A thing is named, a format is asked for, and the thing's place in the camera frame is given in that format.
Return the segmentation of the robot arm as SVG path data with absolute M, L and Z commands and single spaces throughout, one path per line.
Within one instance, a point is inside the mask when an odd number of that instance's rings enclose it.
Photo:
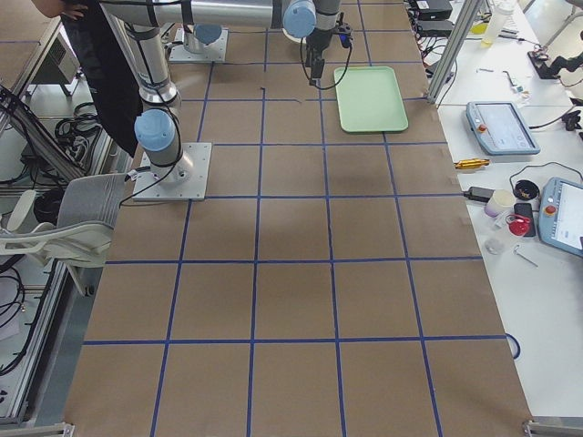
M 281 28 L 285 1 L 102 1 L 122 52 L 139 86 L 145 109 L 160 109 L 174 127 L 179 91 L 170 79 L 159 36 L 165 24 Z
M 321 79 L 324 51 L 341 33 L 338 1 L 182 1 L 181 18 L 199 44 L 218 40 L 225 25 L 283 29 L 299 39 L 300 58 L 310 85 Z

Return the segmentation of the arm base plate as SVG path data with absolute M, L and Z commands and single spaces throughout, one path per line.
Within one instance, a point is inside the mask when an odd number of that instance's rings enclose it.
M 206 142 L 182 144 L 181 160 L 171 170 L 150 165 L 143 155 L 140 165 L 148 167 L 135 181 L 133 199 L 136 201 L 203 200 L 209 176 L 212 145 Z
M 203 44 L 192 33 L 179 28 L 169 49 L 169 62 L 173 64 L 223 63 L 226 58 L 229 31 L 223 28 L 220 37 Z

